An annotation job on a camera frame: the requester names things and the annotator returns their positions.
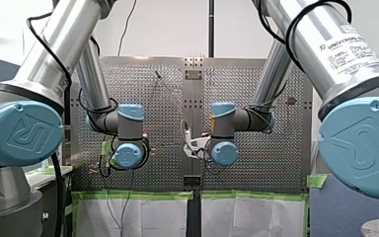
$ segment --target metal frame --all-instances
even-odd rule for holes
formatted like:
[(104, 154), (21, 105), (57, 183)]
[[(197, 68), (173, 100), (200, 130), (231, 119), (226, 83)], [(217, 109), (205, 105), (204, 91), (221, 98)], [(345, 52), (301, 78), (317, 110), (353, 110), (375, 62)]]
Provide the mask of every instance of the metal frame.
[[(174, 131), (170, 131), (165, 128), (167, 131), (163, 133), (163, 135), (158, 136), (154, 138), (151, 137), (151, 134), (149, 134), (149, 137), (151, 137), (151, 145), (156, 147), (158, 144), (162, 142), (177, 142), (176, 146), (173, 146), (171, 149), (169, 149), (166, 153), (159, 150), (155, 150), (152, 153), (161, 153), (161, 155), (171, 155), (168, 154), (170, 152), (174, 152), (174, 155), (169, 156), (171, 159), (177, 159), (176, 163), (171, 164), (179, 164), (179, 167), (160, 167), (156, 164), (159, 160), (157, 160), (157, 157), (151, 157), (151, 161), (149, 161), (147, 167), (142, 168), (141, 170), (137, 171), (136, 173), (136, 182), (133, 185), (134, 190), (138, 191), (149, 191), (149, 192), (169, 192), (169, 191), (182, 191), (182, 190), (199, 190), (200, 186), (190, 186), (185, 187), (184, 186), (184, 176), (196, 176), (200, 177), (203, 174), (203, 164), (201, 164), (198, 160), (190, 159), (186, 157), (184, 151), (183, 151), (183, 142), (181, 138), (177, 135), (179, 135), (179, 121), (180, 119), (185, 119), (189, 122), (189, 125), (192, 128), (192, 134), (193, 137), (199, 137), (203, 132), (207, 131), (208, 125), (205, 123), (206, 116), (210, 113), (210, 105), (206, 104), (209, 103), (206, 98), (208, 95), (205, 93), (211, 93), (209, 92), (208, 86), (205, 87), (205, 80), (208, 80), (209, 74), (211, 74), (211, 70), (220, 70), (220, 68), (228, 68), (229, 70), (232, 70), (232, 68), (236, 68), (235, 70), (242, 70), (241, 68), (249, 68), (250, 74), (250, 80), (249, 83), (258, 83), (259, 77), (257, 79), (257, 75), (261, 74), (262, 68), (265, 64), (265, 61), (262, 59), (216, 59), (216, 58), (199, 58), (199, 57), (188, 57), (188, 58), (173, 58), (173, 57), (105, 57), (102, 59), (103, 69), (106, 74), (107, 78), (107, 84), (110, 90), (110, 94), (118, 99), (120, 103), (142, 103), (144, 105), (144, 99), (142, 97), (147, 97), (147, 95), (150, 95), (151, 90), (148, 86), (149, 80), (153, 85), (153, 83), (156, 81), (156, 75), (153, 73), (153, 78), (149, 78), (148, 76), (141, 76), (138, 77), (142, 79), (141, 85), (139, 85), (136, 88), (132, 88), (133, 82), (132, 80), (135, 75), (133, 75), (134, 71), (136, 73), (145, 73), (145, 71), (149, 70), (148, 68), (159, 68), (159, 69), (165, 69), (170, 68), (171, 66), (174, 68), (174, 70), (177, 70), (177, 73), (174, 73), (174, 79), (168, 78), (165, 85), (159, 85), (161, 88), (159, 91), (157, 91), (156, 95), (160, 96), (160, 98), (163, 98), (163, 100), (169, 100), (168, 94), (171, 92), (167, 89), (165, 89), (165, 86), (173, 86), (174, 92), (176, 93), (176, 97), (180, 99), (180, 101), (176, 104), (178, 106), (174, 108), (174, 106), (171, 106), (165, 101), (158, 101), (158, 104), (162, 103), (162, 105), (156, 105), (156, 109), (151, 109), (145, 107), (145, 114), (148, 118), (145, 122), (145, 130), (147, 130), (150, 126), (159, 126), (161, 123), (165, 122), (169, 125), (175, 126), (177, 125), (177, 131), (173, 128)], [(186, 78), (186, 71), (187, 70), (199, 70), (201, 71), (201, 79), (189, 79)], [(311, 103), (312, 103), (312, 87), (311, 84), (308, 82), (307, 79), (305, 79), (305, 76), (301, 74), (300, 71), (294, 70), (291, 73), (292, 77), (296, 80), (300, 80), (299, 84), (302, 85), (301, 92), (293, 90), (293, 92), (296, 92), (296, 100), (298, 101), (298, 104), (296, 105), (297, 111), (297, 117), (296, 119), (301, 119), (301, 124), (297, 124), (297, 127), (300, 127), (301, 133), (301, 142), (298, 141), (292, 141), (297, 142), (296, 145), (297, 150), (301, 149), (301, 158), (297, 157), (296, 159), (301, 159), (300, 163), (296, 163), (296, 166), (300, 166), (298, 168), (295, 168), (297, 172), (299, 172), (299, 176), (301, 177), (301, 180), (298, 181), (300, 185), (296, 187), (277, 187), (277, 188), (267, 188), (267, 187), (261, 187), (260, 182), (257, 182), (257, 186), (249, 186), (249, 187), (241, 187), (238, 186), (238, 183), (231, 183), (232, 185), (222, 187), (218, 183), (223, 182), (210, 182), (210, 185), (207, 185), (205, 188), (209, 190), (250, 190), (250, 191), (266, 191), (266, 192), (274, 192), (274, 193), (307, 193), (307, 182), (306, 177), (310, 173), (310, 142), (311, 142)], [(245, 83), (244, 78), (238, 77), (235, 79), (234, 82), (235, 85), (241, 86), (241, 84)], [(127, 190), (129, 188), (129, 182), (130, 182), (130, 174), (127, 174), (128, 172), (117, 172), (113, 171), (113, 177), (108, 179), (103, 179), (100, 177), (100, 175), (97, 173), (98, 167), (94, 167), (94, 171), (92, 171), (93, 167), (90, 167), (89, 161), (88, 163), (84, 162), (84, 159), (81, 158), (81, 150), (80, 150), (80, 134), (81, 129), (89, 129), (84, 124), (83, 120), (83, 112), (79, 107), (79, 103), (77, 101), (77, 95), (78, 95), (78, 83), (77, 80), (74, 80), (74, 85), (72, 87), (71, 91), (71, 107), (72, 107), (72, 120), (75, 122), (72, 122), (72, 164), (76, 168), (75, 176), (76, 179), (73, 179), (73, 188), (75, 190), (98, 190), (101, 188), (107, 188), (107, 189), (123, 189)], [(248, 86), (246, 90), (250, 91), (252, 89), (252, 93), (254, 93), (255, 86), (252, 88), (252, 86)], [(246, 106), (251, 101), (251, 92), (244, 93), (242, 95), (243, 98), (237, 98), (236, 104), (241, 106)], [(301, 105), (301, 112), (299, 111), (299, 103), (305, 103)], [(154, 117), (156, 119), (160, 119), (160, 111), (157, 110), (169, 110), (171, 111), (171, 114), (168, 114), (165, 112), (165, 114), (162, 117), (162, 120), (153, 120)], [(276, 132), (281, 133), (281, 130), (278, 128), (278, 124), (275, 127)], [(100, 140), (103, 140), (103, 136), (100, 134), (93, 134), (93, 137), (96, 139), (96, 143), (101, 144)], [(86, 152), (87, 154), (94, 154), (95, 157), (92, 159), (95, 161), (93, 163), (98, 162), (98, 152), (95, 150), (100, 150), (99, 145), (92, 145), (92, 147), (87, 147)], [(227, 174), (231, 174), (231, 172), (236, 172), (234, 175), (238, 175), (237, 172), (244, 172), (243, 170), (238, 170), (238, 168), (235, 168), (233, 171), (226, 171)], [(163, 183), (163, 185), (157, 186), (154, 182), (148, 182), (150, 179), (174, 179), (173, 182), (170, 183)], [(261, 176), (257, 177), (251, 177), (251, 182), (254, 182), (255, 179), (260, 179)]]

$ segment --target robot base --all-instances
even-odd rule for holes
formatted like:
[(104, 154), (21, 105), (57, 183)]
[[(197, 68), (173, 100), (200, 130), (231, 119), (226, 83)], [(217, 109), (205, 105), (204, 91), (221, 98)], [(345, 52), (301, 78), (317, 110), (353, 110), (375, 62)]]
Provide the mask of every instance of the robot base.
[(39, 237), (42, 232), (41, 193), (34, 192), (28, 203), (0, 211), (0, 237)]

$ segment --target vertical metal pole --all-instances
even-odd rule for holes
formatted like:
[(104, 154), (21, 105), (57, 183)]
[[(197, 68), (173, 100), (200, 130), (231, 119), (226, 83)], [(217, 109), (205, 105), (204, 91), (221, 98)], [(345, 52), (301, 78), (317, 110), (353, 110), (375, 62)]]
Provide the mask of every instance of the vertical metal pole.
[(214, 0), (210, 0), (210, 4), (209, 4), (208, 57), (214, 57)]

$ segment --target small metal part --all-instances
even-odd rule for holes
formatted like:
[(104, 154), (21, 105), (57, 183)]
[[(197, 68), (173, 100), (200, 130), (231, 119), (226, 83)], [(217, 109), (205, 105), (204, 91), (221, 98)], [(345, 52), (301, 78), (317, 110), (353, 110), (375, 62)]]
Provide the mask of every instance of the small metal part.
[(297, 100), (294, 97), (288, 97), (287, 98), (287, 105), (288, 106), (293, 106), (293, 105), (295, 105), (296, 102), (297, 102)]
[(42, 222), (48, 221), (48, 218), (49, 218), (48, 212), (43, 212), (42, 213)]
[(202, 71), (187, 70), (186, 71), (186, 79), (187, 80), (201, 80), (202, 79)]
[(200, 186), (201, 176), (184, 176), (184, 186)]

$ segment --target white wall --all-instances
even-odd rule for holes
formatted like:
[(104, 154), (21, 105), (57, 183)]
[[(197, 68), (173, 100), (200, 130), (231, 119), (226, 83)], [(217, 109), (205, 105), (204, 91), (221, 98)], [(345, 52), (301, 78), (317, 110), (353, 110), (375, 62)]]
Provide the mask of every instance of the white wall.
[[(36, 41), (26, 18), (50, 12), (51, 0), (0, 0), (0, 59), (21, 64)], [(46, 20), (34, 22), (41, 32)]]
[[(115, 3), (95, 30), (102, 55), (116, 55), (133, 0)], [(265, 58), (271, 37), (261, 27), (251, 0), (217, 0), (217, 57)], [(208, 55), (207, 0), (137, 0), (121, 55)]]

